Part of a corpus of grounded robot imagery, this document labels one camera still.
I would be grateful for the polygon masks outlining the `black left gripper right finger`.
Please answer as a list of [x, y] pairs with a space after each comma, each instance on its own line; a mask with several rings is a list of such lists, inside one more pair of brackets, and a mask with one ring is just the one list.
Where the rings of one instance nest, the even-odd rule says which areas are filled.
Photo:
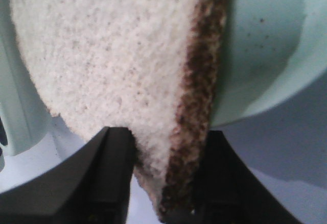
[[209, 131], [194, 181], [198, 223], [299, 223], [263, 186], [221, 131]]

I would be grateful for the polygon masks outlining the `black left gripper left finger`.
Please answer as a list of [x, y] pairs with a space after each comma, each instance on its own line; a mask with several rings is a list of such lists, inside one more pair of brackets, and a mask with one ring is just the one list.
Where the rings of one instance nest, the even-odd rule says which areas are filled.
[[1, 223], [125, 223], [135, 163], [127, 128], [103, 128], [46, 173], [1, 194]]

